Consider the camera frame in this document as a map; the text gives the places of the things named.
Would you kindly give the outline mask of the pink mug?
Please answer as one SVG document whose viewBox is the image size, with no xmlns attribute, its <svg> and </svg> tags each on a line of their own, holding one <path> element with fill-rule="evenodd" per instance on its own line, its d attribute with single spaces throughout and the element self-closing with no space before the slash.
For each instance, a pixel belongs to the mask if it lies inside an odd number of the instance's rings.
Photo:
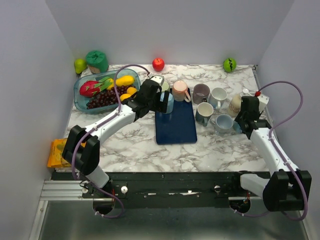
<svg viewBox="0 0 320 240">
<path fill-rule="evenodd" d="M 173 84 L 172 95 L 174 100 L 177 102 L 191 102 L 191 96 L 188 92 L 188 85 L 182 80 L 178 80 Z"/>
</svg>

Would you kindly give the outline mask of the white light blue mug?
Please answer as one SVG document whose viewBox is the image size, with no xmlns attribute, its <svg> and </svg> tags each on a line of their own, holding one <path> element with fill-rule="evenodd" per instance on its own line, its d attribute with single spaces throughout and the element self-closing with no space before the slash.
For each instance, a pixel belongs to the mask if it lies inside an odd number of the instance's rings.
<svg viewBox="0 0 320 240">
<path fill-rule="evenodd" d="M 227 97 L 228 93 L 224 88 L 216 87 L 211 91 L 208 103 L 211 104 L 214 109 L 219 110 L 223 106 Z"/>
</svg>

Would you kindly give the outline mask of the light blue faceted mug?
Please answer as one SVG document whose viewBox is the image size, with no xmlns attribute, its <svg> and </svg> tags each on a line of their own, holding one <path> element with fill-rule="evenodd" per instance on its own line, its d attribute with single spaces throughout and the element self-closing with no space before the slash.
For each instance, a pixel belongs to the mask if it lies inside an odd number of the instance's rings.
<svg viewBox="0 0 320 240">
<path fill-rule="evenodd" d="M 170 114 L 174 108 L 174 98 L 169 91 L 164 91 L 160 96 L 160 106 L 162 107 L 162 113 Z"/>
</svg>

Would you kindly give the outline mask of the grey blue faceted mug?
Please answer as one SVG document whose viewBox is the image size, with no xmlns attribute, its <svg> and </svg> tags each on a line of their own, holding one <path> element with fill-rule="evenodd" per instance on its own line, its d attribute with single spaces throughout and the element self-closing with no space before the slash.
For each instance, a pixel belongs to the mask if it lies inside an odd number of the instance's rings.
<svg viewBox="0 0 320 240">
<path fill-rule="evenodd" d="M 213 106 L 208 102 L 202 102 L 197 106 L 195 120 L 202 126 L 207 127 L 214 113 Z"/>
</svg>

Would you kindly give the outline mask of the pale grey footed mug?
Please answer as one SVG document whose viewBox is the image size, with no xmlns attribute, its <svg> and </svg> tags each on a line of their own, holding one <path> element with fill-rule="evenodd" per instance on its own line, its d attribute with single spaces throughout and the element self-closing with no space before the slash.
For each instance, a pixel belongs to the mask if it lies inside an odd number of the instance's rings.
<svg viewBox="0 0 320 240">
<path fill-rule="evenodd" d="M 220 114 L 215 119 L 209 121 L 218 135 L 228 134 L 232 131 L 234 120 L 227 114 Z"/>
</svg>

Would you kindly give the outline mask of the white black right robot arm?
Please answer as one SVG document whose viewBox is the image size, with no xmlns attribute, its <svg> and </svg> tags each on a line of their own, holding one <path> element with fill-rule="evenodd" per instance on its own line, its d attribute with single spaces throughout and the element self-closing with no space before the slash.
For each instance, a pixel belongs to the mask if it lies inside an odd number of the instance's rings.
<svg viewBox="0 0 320 240">
<path fill-rule="evenodd" d="M 284 152 L 269 122 L 260 118 L 259 105 L 258 97 L 243 96 L 235 122 L 257 147 L 270 178 L 244 173 L 230 183 L 230 191 L 236 196 L 247 191 L 254 193 L 263 199 L 270 212 L 303 210 L 308 203 L 312 177 L 307 170 L 300 170 Z"/>
</svg>

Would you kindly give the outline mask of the purple mug black handle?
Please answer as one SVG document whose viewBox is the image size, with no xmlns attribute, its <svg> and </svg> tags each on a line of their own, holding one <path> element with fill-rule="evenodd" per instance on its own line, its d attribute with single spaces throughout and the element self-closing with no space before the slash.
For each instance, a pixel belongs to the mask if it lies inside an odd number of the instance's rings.
<svg viewBox="0 0 320 240">
<path fill-rule="evenodd" d="M 192 100 L 194 104 L 200 104 L 203 99 L 207 99 L 210 94 L 210 88 L 203 83 L 194 86 L 192 93 Z"/>
</svg>

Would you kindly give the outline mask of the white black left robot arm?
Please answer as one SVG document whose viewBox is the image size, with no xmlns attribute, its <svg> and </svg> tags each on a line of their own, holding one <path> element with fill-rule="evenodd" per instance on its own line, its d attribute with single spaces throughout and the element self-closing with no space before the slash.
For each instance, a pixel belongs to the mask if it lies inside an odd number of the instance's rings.
<svg viewBox="0 0 320 240">
<path fill-rule="evenodd" d="M 93 191 L 99 197 L 107 197 L 111 191 L 110 177 L 99 166 L 100 145 L 150 111 L 165 110 L 165 103 L 160 101 L 163 83 L 163 76 L 154 75 L 146 79 L 133 96 L 123 100 L 120 109 L 89 126 L 71 128 L 62 157 L 94 184 Z"/>
</svg>

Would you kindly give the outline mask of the green mug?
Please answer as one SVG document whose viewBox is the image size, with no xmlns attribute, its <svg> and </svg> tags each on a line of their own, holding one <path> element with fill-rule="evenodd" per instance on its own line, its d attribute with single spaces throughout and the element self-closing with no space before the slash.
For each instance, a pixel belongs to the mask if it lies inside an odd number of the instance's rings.
<svg viewBox="0 0 320 240">
<path fill-rule="evenodd" d="M 161 86 L 161 91 L 162 92 L 170 91 L 170 85 L 166 81 L 163 82 L 163 84 Z"/>
</svg>

